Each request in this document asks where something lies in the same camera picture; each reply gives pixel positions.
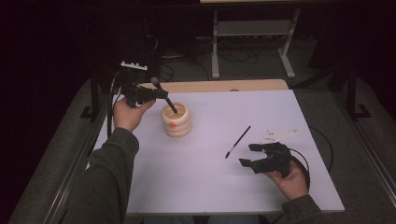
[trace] white table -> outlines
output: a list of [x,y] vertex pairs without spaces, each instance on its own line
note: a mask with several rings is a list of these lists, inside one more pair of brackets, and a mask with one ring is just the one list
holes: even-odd
[[[157,100],[144,115],[134,131],[140,150],[134,160],[129,215],[281,211],[286,198],[272,180],[242,167],[238,159],[265,158],[264,153],[251,152],[248,144],[260,143],[267,130],[294,129],[299,134],[281,143],[308,160],[310,194],[325,212],[344,210],[292,91],[170,92],[169,97],[190,108],[191,132],[182,138],[165,134],[161,121],[164,100]],[[249,125],[251,129],[225,160],[227,151]],[[95,148],[105,141],[106,121]]]

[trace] person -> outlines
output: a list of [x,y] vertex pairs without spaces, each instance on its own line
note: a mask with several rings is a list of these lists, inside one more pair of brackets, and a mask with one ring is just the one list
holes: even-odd
[[[134,157],[139,150],[133,131],[140,124],[144,113],[154,104],[155,101],[149,101],[131,108],[125,98],[115,103],[113,134],[100,149],[92,152],[90,167],[78,178],[62,223],[124,222],[133,178]],[[266,175],[290,200],[282,204],[287,221],[329,223],[308,194],[304,175],[294,162],[290,164],[290,174],[285,178],[279,172]]]

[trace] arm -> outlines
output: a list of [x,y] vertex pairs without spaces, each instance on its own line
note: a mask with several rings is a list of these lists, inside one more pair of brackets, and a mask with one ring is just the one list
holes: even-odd
[[139,145],[131,133],[154,102],[136,108],[126,99],[116,103],[115,130],[90,156],[88,168],[77,180],[64,223],[123,223],[131,188],[134,156]]
[[305,177],[297,164],[290,162],[290,173],[285,178],[275,171],[266,173],[290,201],[282,204],[286,220],[289,223],[331,223],[327,216],[320,212],[312,197],[308,194]]

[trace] dark background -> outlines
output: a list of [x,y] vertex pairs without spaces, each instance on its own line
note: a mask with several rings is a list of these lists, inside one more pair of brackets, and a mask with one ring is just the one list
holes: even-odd
[[[0,222],[7,222],[78,89],[92,73],[108,88],[120,61],[155,65],[144,33],[169,46],[211,36],[210,11],[84,14],[84,7],[149,1],[3,1],[0,3],[2,55],[2,148]],[[306,7],[295,38],[314,36],[318,47],[311,66],[325,69],[344,60],[375,90],[396,118],[395,16],[391,1],[337,7]],[[229,11],[224,19],[250,19],[263,9]],[[266,14],[278,17],[287,10]],[[187,46],[178,46],[187,51]]]

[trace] hand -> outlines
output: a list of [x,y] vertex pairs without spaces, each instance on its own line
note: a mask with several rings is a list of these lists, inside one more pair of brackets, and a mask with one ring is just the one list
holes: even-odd
[[265,174],[275,182],[276,186],[289,200],[294,200],[308,194],[305,176],[294,161],[290,162],[290,173],[285,178],[282,178],[282,174],[278,171]]
[[127,99],[123,98],[114,105],[114,127],[123,128],[128,131],[133,131],[142,120],[143,114],[153,105],[155,100],[145,102],[144,104],[131,108],[127,105]]

